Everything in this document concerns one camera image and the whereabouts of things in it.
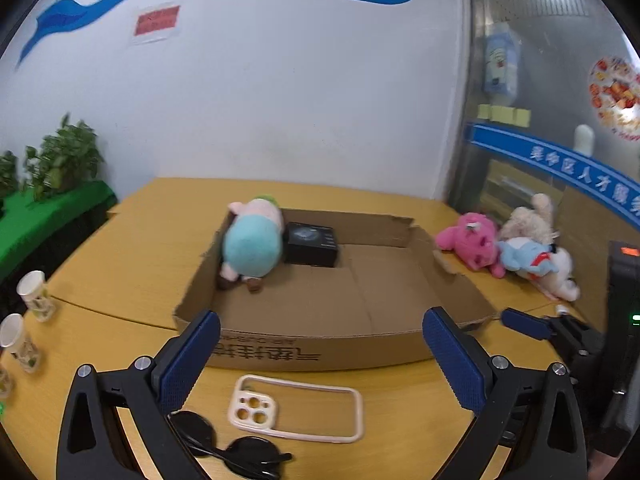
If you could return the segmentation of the person right hand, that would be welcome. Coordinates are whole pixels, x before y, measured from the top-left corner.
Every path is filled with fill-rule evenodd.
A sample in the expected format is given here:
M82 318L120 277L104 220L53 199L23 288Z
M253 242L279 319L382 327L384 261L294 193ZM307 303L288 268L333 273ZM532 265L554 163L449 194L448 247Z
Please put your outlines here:
M588 480L605 480L619 460L620 455L609 456L593 450L589 455Z

